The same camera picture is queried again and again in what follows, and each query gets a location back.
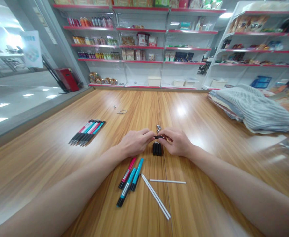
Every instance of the white shelving unit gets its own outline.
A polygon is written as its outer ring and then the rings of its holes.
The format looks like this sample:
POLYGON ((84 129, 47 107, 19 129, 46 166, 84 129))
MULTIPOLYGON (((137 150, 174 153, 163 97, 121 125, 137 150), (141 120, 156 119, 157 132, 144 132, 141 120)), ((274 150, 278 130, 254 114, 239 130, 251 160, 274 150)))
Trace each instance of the white shelving unit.
POLYGON ((241 15, 268 15, 269 19, 263 28, 279 28, 281 24, 289 18, 288 11, 243 11, 243 7, 255 1, 240 1, 237 3, 233 16, 223 34, 218 50, 214 55, 214 60, 208 69, 202 88, 204 90, 217 89, 211 87, 213 79, 224 79, 229 85, 239 83, 250 85, 258 75, 272 77, 269 86, 274 85, 281 79, 289 79, 289 65, 257 65, 257 64, 228 64, 216 63, 221 60, 222 55, 230 55, 234 52, 245 52, 244 59, 255 59, 259 61, 270 60, 273 62, 285 62, 289 64, 289 33, 273 32, 233 32, 227 33, 232 21, 241 15), (231 38, 228 49, 221 49, 224 40, 231 38), (245 48, 253 44, 268 44, 269 41, 282 41, 284 49, 274 50, 246 50, 232 49, 235 44, 242 44, 245 48))
POLYGON ((196 87, 175 87, 173 81, 196 77, 203 55, 210 51, 210 45, 217 31, 213 31, 215 21, 226 10, 205 9, 170 9, 170 8, 141 8, 120 6, 82 6, 82 5, 53 5, 61 11, 64 22, 60 25, 68 31, 68 43, 77 52, 119 52, 120 60, 77 59, 85 61, 89 70, 97 72, 102 78, 110 77, 124 83, 125 87, 148 87, 148 76, 161 76, 160 88, 172 89, 201 89, 196 87), (180 30, 180 23, 196 22, 199 16, 206 17, 204 24, 209 23, 208 31, 180 30), (66 18, 72 17, 111 17, 114 28, 73 27, 69 26, 66 18), (145 29, 130 29, 132 25, 143 25, 145 29), (157 47, 139 47, 122 45, 122 36, 132 36, 136 41, 138 32, 149 32, 157 37, 157 47), (88 36, 91 38, 117 39, 118 46, 79 45, 71 39, 71 35, 88 36), (192 45, 192 48, 173 48, 169 45, 192 45), (154 53, 155 61, 122 60, 121 49, 145 50, 146 59, 149 53, 154 53), (166 51, 194 53, 193 61, 198 62, 164 62, 166 51))

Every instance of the black pen cap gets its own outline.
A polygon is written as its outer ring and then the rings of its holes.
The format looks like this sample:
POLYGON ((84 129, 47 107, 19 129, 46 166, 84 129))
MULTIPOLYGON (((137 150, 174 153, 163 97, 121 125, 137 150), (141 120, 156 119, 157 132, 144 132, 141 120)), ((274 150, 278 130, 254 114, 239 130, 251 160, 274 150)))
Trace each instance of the black pen cap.
POLYGON ((118 202, 117 202, 117 207, 122 207, 122 204, 124 203, 125 199, 124 198, 119 198, 118 202))

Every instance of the wooden table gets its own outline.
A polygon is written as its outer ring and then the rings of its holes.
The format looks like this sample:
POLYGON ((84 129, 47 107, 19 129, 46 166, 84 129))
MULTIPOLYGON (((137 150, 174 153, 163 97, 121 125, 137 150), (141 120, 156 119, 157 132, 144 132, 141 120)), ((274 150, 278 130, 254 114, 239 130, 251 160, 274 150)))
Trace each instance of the wooden table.
MULTIPOLYGON (((0 148, 0 224, 117 144, 129 130, 156 131, 157 124, 183 129, 195 145, 289 196, 289 151, 277 145, 285 136, 250 133, 205 93, 95 90, 0 148), (119 110, 128 112, 120 115, 119 110), (89 119, 107 123, 87 147, 68 145, 89 119)), ((116 207, 128 158, 102 183, 64 236, 262 235, 188 159, 166 150, 163 157, 153 156, 151 149, 152 143, 138 156, 145 159, 142 172, 147 178, 187 182, 151 182, 172 218, 167 221, 142 179, 123 207, 116 207)))

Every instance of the pink pen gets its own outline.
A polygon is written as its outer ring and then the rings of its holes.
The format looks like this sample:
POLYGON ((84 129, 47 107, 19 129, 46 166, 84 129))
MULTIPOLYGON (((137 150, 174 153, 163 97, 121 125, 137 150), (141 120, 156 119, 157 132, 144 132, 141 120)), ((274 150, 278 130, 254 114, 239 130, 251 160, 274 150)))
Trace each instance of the pink pen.
POLYGON ((137 159, 136 157, 134 157, 134 158, 132 159, 132 161, 131 161, 131 163, 130 163, 130 165, 129 165, 129 167, 128 167, 125 175, 124 175, 124 177, 122 178, 122 180, 121 180, 118 188, 124 189, 125 184, 126 184, 126 181, 127 181, 127 178, 128 178, 128 176, 129 176, 129 174, 131 173, 132 166, 134 165, 136 159, 137 159))

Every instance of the hand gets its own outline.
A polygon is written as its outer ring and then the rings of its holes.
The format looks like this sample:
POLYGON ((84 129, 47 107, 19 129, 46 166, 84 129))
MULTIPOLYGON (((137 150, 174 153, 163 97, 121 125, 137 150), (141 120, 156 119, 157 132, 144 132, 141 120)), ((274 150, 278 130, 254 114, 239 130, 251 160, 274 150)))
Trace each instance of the hand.
POLYGON ((177 128, 168 127, 158 132, 158 136, 166 137, 170 142, 159 138, 159 142, 165 146, 171 155, 184 156, 191 158, 194 146, 185 133, 177 128))
POLYGON ((129 131, 117 146, 125 153, 125 158, 136 156, 144 152, 147 145, 154 140, 154 136, 154 132, 148 128, 129 131))

